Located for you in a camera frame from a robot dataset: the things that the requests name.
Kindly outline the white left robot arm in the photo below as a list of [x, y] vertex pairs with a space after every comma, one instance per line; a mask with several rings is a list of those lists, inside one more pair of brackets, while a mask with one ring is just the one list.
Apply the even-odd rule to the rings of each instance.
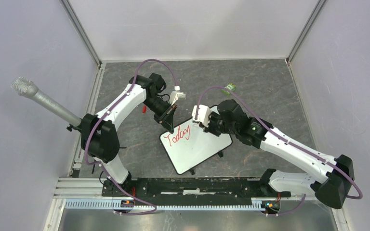
[[113, 189], [120, 196], [126, 196], [132, 191], [132, 183], [127, 180], [131, 175], [118, 156], [118, 129], [127, 116], [143, 103], [154, 112], [154, 120], [169, 133], [173, 133], [176, 105], [163, 100], [159, 95], [165, 89], [166, 82], [159, 74], [133, 77], [109, 106], [96, 115], [86, 114], [77, 128], [81, 133], [80, 145], [85, 151], [85, 157], [91, 156], [102, 165], [114, 182]]

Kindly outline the small white whiteboard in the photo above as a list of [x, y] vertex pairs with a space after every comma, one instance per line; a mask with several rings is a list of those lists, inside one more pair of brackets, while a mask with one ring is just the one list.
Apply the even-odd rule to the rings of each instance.
[[203, 132], [191, 118], [174, 127], [173, 133], [164, 132], [159, 140], [175, 172], [182, 175], [231, 146], [229, 134], [219, 137]]

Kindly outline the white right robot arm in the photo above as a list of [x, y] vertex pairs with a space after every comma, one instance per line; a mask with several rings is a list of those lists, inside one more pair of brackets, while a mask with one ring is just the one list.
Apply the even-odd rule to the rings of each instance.
[[321, 153], [284, 134], [271, 123], [247, 116], [235, 100], [225, 100], [212, 110], [196, 105], [193, 121], [204, 132], [219, 137], [234, 135], [241, 143], [275, 154], [294, 164], [303, 173], [268, 169], [261, 178], [259, 191], [264, 196], [274, 193], [308, 194], [334, 209], [341, 209], [355, 180], [353, 160]]

